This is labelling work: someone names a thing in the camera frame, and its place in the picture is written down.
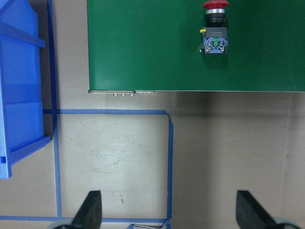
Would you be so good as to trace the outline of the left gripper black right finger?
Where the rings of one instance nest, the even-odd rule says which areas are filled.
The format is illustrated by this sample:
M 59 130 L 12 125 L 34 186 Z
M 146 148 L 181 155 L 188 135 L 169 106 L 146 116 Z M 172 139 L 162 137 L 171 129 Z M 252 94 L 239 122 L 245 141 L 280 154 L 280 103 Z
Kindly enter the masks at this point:
M 247 190 L 238 190 L 235 208 L 236 222 L 241 229 L 269 229 L 276 221 Z

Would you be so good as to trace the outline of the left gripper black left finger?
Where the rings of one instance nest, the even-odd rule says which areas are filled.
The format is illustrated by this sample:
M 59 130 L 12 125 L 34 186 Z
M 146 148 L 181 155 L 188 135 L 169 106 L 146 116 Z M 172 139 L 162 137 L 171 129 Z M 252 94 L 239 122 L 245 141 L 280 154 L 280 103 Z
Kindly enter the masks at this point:
M 75 215 L 73 229 L 99 229 L 102 223 L 102 195 L 100 190 L 90 191 Z

